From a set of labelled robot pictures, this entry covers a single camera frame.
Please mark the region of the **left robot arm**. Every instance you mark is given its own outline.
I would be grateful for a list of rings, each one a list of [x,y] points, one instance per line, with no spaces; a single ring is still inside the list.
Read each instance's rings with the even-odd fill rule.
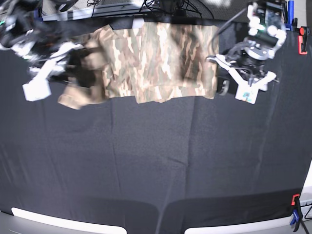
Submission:
[[[242,13],[246,13],[249,20],[247,36],[226,54],[217,54],[216,37]],[[286,38],[282,1],[253,0],[215,32],[209,43],[213,54],[207,56],[207,60],[216,62],[228,72],[237,84],[238,96],[250,97],[259,90],[266,91],[268,83],[276,80],[276,74],[265,71],[264,66],[267,60],[275,57]]]

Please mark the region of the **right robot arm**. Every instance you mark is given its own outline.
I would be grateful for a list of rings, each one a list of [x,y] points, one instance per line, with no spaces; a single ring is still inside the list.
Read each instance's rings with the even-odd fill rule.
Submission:
[[[65,72],[72,51],[83,49],[43,21],[42,7],[41,0],[0,2],[0,48],[30,64],[32,79],[22,86],[27,101],[50,96],[50,78]]]

